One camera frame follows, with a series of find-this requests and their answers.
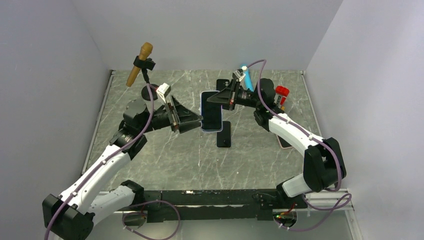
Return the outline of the black phone case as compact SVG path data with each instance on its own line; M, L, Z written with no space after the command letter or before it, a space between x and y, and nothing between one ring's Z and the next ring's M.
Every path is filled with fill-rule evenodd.
M221 91L229 85L230 81L228 79L217 79L216 80L216 89Z

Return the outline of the black phone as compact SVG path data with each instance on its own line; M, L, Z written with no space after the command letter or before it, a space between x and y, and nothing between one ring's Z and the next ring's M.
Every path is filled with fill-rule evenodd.
M222 130L216 133L216 146L218 148L230 148L232 146L231 122L223 121Z

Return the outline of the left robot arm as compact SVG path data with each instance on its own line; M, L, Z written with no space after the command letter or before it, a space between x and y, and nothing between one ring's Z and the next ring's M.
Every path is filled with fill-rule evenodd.
M122 182L106 195L99 193L145 146L146 133L170 127L182 134L200 127L201 120L201 115L174 96L158 109L148 107L142 98L130 101L118 131L95 163L58 196L50 194L43 200L44 238L54 233L64 240L85 240L96 224L115 211L139 209L147 197L144 188L132 180Z

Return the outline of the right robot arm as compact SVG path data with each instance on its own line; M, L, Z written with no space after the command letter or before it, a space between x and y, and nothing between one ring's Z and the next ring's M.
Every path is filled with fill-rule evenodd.
M333 137L323 138L293 121L276 102L276 90L271 79L262 78L254 91L243 89L233 79L229 85L207 98L210 103L232 111L236 105L254 108L259 126L276 134L303 156L303 170L276 189L276 203L288 208L297 196L321 192L339 184L347 175L339 142Z

